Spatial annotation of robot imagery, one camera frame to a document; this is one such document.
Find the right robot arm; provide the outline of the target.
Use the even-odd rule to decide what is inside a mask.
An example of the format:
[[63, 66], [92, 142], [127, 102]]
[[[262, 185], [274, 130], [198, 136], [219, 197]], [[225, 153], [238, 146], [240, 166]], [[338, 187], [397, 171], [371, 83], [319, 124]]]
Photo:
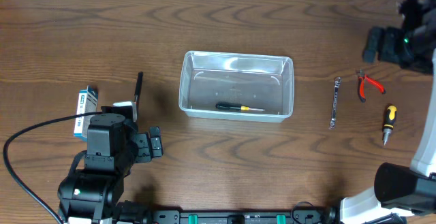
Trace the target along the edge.
[[[362, 59], [381, 61], [435, 77], [435, 0], [404, 0], [400, 27], [372, 27]], [[416, 152], [408, 166], [385, 162], [373, 185], [340, 200], [325, 223], [406, 223], [409, 217], [435, 214], [435, 91], [422, 121]]]

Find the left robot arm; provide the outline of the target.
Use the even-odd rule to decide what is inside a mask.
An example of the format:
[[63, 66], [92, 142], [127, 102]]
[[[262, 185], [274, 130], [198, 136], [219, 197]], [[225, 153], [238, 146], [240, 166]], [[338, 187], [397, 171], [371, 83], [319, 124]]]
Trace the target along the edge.
[[58, 188], [59, 216], [64, 223], [151, 223], [147, 207], [120, 202], [124, 180], [136, 163], [163, 155], [161, 131], [140, 133], [121, 114], [93, 116], [87, 130], [87, 149], [73, 160]]

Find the silver ratchet wrench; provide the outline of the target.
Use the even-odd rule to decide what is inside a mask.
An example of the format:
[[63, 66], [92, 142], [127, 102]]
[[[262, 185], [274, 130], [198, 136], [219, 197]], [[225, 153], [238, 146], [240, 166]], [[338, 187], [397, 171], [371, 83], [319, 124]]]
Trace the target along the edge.
[[332, 102], [332, 115], [330, 119], [329, 127], [330, 129], [334, 129], [336, 127], [337, 123], [337, 100], [338, 100], [338, 94], [339, 94], [339, 87], [341, 85], [341, 78], [336, 77], [334, 79], [334, 93], [333, 93], [333, 102]]

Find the black yellow precision screwdriver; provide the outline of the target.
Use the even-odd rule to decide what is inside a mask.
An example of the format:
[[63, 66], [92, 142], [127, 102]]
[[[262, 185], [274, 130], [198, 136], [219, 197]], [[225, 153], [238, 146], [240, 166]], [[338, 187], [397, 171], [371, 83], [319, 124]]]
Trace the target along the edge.
[[249, 106], [243, 106], [237, 103], [227, 103], [227, 102], [218, 102], [215, 105], [218, 110], [232, 110], [232, 111], [256, 111], [256, 112], [264, 112], [263, 108], [252, 108]]

